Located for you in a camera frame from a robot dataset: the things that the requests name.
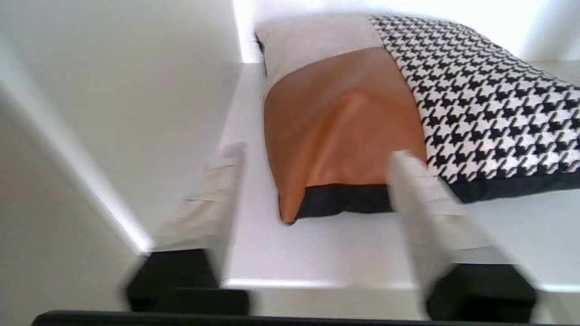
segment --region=orange leather panel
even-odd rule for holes
[[[306,187],[388,183],[396,150],[426,160],[415,99],[383,48],[326,59],[284,77],[266,97],[264,130],[287,224],[295,222]]]

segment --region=black and white houndstooth pattern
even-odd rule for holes
[[[415,96],[429,169],[446,182],[580,171],[580,88],[460,24],[371,23]]]

